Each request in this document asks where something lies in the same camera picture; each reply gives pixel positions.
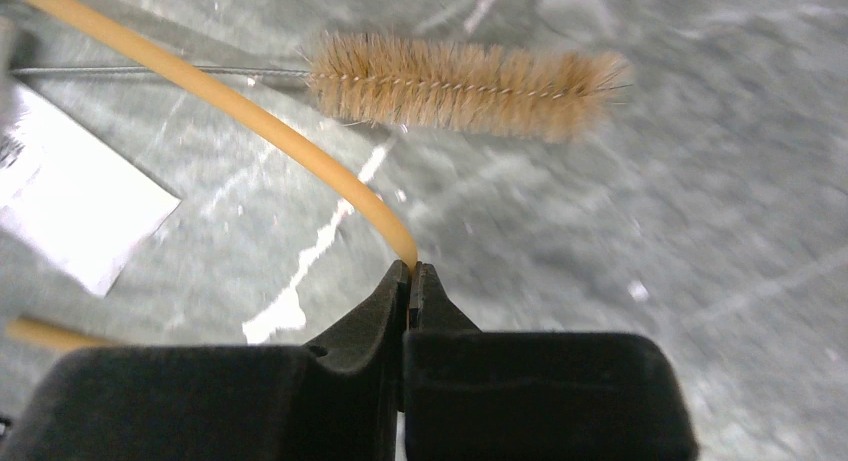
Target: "white paint mark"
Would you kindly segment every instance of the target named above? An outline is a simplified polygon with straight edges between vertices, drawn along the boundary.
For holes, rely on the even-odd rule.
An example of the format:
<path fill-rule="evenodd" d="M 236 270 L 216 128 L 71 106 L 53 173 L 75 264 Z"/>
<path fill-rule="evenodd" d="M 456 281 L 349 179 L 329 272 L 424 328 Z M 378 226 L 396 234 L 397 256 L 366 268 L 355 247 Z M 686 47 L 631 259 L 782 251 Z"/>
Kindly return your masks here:
<path fill-rule="evenodd" d="M 418 25 L 415 26 L 413 32 L 415 34 L 424 34 L 427 31 L 430 31 L 431 29 L 435 28 L 436 26 L 441 26 L 442 24 L 447 23 L 451 18 L 459 14 L 460 11 L 464 10 L 466 6 L 470 5 L 473 2 L 474 0 L 456 0 L 446 8 L 442 9 L 441 11 L 438 11 L 436 14 L 418 23 Z"/>
<path fill-rule="evenodd" d="M 172 329 L 179 328 L 180 326 L 185 324 L 185 321 L 185 314 L 177 313 L 165 323 L 165 331 L 170 331 Z"/>
<path fill-rule="evenodd" d="M 742 26 L 755 19 L 766 19 L 771 22 L 784 23 L 793 21 L 799 17 L 844 17 L 848 15 L 848 9 L 830 8 L 816 4 L 793 4 L 790 8 L 780 8 L 770 11 L 713 11 L 709 16 L 697 19 L 698 29 L 680 29 L 678 33 L 687 38 L 701 39 L 704 36 L 714 35 L 716 31 L 726 29 L 728 26 Z"/>
<path fill-rule="evenodd" d="M 479 170 L 474 176 L 460 179 L 454 182 L 449 189 L 426 200 L 413 201 L 407 211 L 409 219 L 418 221 L 427 215 L 431 219 L 437 219 L 454 203 L 464 202 L 466 196 L 482 184 L 491 184 L 506 172 L 530 172 L 533 169 L 530 162 L 520 156 L 503 156 L 489 163 L 485 168 Z"/>
<path fill-rule="evenodd" d="M 648 289 L 645 288 L 645 285 L 638 279 L 634 279 L 627 285 L 627 291 L 630 292 L 630 296 L 633 298 L 633 301 L 636 301 L 637 303 L 644 303 L 651 297 L 651 294 L 648 293 Z"/>
<path fill-rule="evenodd" d="M 377 169 L 386 160 L 386 155 L 395 144 L 395 139 L 377 146 L 371 151 L 368 161 L 359 171 L 360 181 L 367 183 L 371 181 Z M 336 210 L 330 221 L 318 230 L 318 238 L 312 247 L 300 252 L 297 258 L 297 271 L 289 280 L 288 286 L 277 295 L 270 306 L 257 314 L 253 319 L 242 324 L 242 332 L 248 344 L 261 344 L 280 330 L 303 329 L 306 326 L 306 313 L 300 308 L 300 298 L 297 294 L 297 286 L 309 273 L 309 268 L 324 254 L 336 240 L 336 233 L 342 220 L 354 213 L 353 206 L 345 199 L 336 203 Z"/>
<path fill-rule="evenodd" d="M 149 153 L 153 148 L 159 145 L 162 142 L 162 139 L 165 137 L 165 131 L 168 129 L 168 123 L 171 121 L 171 118 L 177 114 L 177 110 L 183 105 L 185 100 L 188 98 L 188 91 L 183 91 L 177 100 L 174 102 L 174 106 L 171 107 L 171 110 L 168 111 L 168 114 L 165 116 L 165 121 L 162 122 L 162 127 L 159 128 L 159 131 L 156 133 L 156 137 L 153 138 L 153 141 L 144 148 L 144 151 L 138 155 L 138 158 L 141 158 L 147 153 Z"/>
<path fill-rule="evenodd" d="M 468 19 L 463 23 L 463 27 L 465 28 L 465 32 L 467 34 L 472 34 L 477 30 L 477 26 L 480 25 L 480 21 L 483 21 L 483 17 L 486 16 L 486 13 L 492 9 L 492 5 L 495 4 L 497 0 L 480 0 L 477 1 L 477 7 L 474 8 L 474 11 L 471 12 L 471 15 L 468 16 Z"/>
<path fill-rule="evenodd" d="M 543 19 L 561 12 L 583 13 L 586 21 L 601 28 L 602 32 L 613 36 L 617 17 L 613 14 L 606 0 L 539 0 L 536 12 Z"/>
<path fill-rule="evenodd" d="M 745 308 L 756 299 L 766 300 L 773 298 L 788 289 L 802 286 L 808 281 L 819 276 L 823 276 L 835 269 L 841 268 L 846 264 L 848 264 L 848 246 L 843 246 L 842 248 L 822 256 L 816 261 L 805 264 L 783 276 L 763 281 L 749 291 L 737 293 L 725 299 L 721 303 L 698 311 L 688 319 L 684 319 L 681 322 L 680 327 L 684 329 L 691 329 L 695 326 L 710 323 L 717 318 L 730 313 L 735 313 Z"/>
<path fill-rule="evenodd" d="M 156 240 L 157 246 L 162 246 L 162 243 L 165 242 L 165 239 L 171 235 L 171 229 L 168 228 L 165 224 L 159 226 L 159 229 L 153 233 L 153 239 Z"/>
<path fill-rule="evenodd" d="M 204 206 L 200 210 L 200 214 L 206 218 L 211 216 L 212 213 L 215 211 L 215 208 L 218 206 L 218 203 L 220 203 L 221 200 L 223 200 L 228 194 L 230 194 L 230 191 L 232 191 L 233 188 L 236 187 L 236 185 L 238 185 L 245 179 L 255 177 L 257 174 L 259 174 L 259 172 L 262 170 L 262 165 L 265 164 L 265 161 L 268 159 L 268 156 L 270 156 L 275 149 L 276 148 L 274 147 L 274 145 L 268 143 L 268 146 L 265 148 L 264 151 L 262 151 L 262 153 L 256 159 L 255 163 L 238 170 L 212 194 L 212 199 L 206 204 L 206 206 Z"/>

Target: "gray concrete floor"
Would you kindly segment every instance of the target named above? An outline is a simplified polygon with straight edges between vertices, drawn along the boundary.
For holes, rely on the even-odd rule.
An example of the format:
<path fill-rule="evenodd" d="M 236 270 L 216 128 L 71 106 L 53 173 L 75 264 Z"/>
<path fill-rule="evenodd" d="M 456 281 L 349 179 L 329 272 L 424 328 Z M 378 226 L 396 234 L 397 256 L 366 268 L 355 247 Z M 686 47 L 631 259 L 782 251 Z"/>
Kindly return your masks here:
<path fill-rule="evenodd" d="M 848 452 L 848 0 L 84 0 L 206 64 L 292 66 L 322 30 L 615 49 L 626 104 L 580 143 L 343 126 L 291 83 L 239 85 L 358 171 L 484 329 L 624 330 L 683 383 L 704 460 Z M 31 64 L 122 62 L 29 9 Z M 136 343 L 243 343 L 338 202 L 284 155 L 166 83 L 29 84 L 183 199 L 106 299 L 0 237 L 0 315 Z M 361 218 L 298 287 L 308 339 L 393 254 Z M 647 295 L 634 296 L 639 286 Z M 56 357 L 0 340 L 0 410 Z"/>

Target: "brush bristles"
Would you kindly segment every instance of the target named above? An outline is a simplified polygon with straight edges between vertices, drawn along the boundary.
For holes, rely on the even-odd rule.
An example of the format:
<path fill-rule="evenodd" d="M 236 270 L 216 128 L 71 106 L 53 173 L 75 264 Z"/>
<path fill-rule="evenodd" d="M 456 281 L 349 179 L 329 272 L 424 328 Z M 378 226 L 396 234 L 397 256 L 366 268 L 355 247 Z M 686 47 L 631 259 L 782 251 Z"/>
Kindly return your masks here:
<path fill-rule="evenodd" d="M 602 115 L 621 68 L 609 54 L 335 35 L 316 50 L 309 85 L 335 118 L 560 141 Z"/>

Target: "white paper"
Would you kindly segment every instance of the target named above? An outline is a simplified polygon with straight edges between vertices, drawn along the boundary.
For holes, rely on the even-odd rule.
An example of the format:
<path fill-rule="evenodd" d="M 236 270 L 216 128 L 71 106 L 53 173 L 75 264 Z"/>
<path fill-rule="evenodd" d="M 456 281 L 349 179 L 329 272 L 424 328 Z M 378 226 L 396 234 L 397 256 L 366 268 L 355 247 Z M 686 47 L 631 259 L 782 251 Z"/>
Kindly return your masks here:
<path fill-rule="evenodd" d="M 21 83 L 13 136 L 41 145 L 41 166 L 0 209 L 0 227 L 96 296 L 179 200 Z"/>
<path fill-rule="evenodd" d="M 17 31 L 11 21 L 0 17 L 0 208 L 24 187 L 41 165 L 41 146 L 16 139 L 11 126 L 24 106 L 13 103 L 12 80 L 5 76 L 6 63 L 12 55 Z"/>

